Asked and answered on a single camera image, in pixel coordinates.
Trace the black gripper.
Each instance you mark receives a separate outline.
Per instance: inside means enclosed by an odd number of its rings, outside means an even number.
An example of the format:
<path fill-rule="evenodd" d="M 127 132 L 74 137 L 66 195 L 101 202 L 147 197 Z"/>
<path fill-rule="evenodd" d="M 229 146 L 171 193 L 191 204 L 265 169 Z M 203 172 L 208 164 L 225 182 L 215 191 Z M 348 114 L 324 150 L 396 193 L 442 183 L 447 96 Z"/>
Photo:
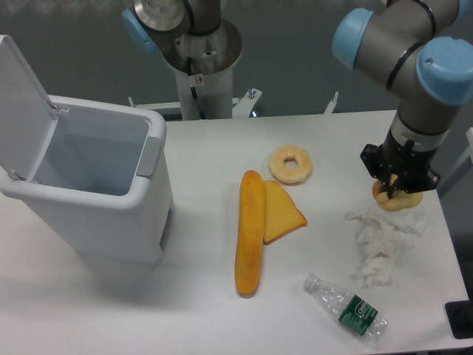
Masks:
<path fill-rule="evenodd" d="M 388 200 L 396 190 L 412 194 L 437 188 L 440 175 L 430 166 L 437 150 L 422 152 L 415 148 L 415 143 L 411 138 L 399 143 L 388 132 L 383 144 L 367 144 L 361 152 L 361 160 L 370 176 L 386 188 Z"/>

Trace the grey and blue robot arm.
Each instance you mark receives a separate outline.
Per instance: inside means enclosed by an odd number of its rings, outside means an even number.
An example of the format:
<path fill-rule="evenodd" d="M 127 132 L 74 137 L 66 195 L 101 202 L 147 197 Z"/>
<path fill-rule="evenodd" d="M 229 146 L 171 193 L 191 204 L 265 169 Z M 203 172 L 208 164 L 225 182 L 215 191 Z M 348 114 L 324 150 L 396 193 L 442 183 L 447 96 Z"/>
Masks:
<path fill-rule="evenodd" d="M 472 97 L 472 46 L 443 35 L 469 1 L 388 1 L 385 10 L 349 12 L 333 36 L 334 56 L 399 98 L 381 145 L 361 159 L 385 203 L 437 187 L 431 160 Z"/>

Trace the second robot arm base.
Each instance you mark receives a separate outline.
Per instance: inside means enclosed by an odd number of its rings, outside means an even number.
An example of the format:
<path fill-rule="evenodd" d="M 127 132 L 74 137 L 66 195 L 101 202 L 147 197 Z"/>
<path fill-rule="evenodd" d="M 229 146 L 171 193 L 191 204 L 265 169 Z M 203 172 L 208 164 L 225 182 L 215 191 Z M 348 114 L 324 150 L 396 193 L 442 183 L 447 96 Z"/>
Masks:
<path fill-rule="evenodd" d="M 135 1 L 121 19 L 145 53 L 161 53 L 188 75 L 231 68 L 242 54 L 242 36 L 221 14 L 220 1 Z"/>

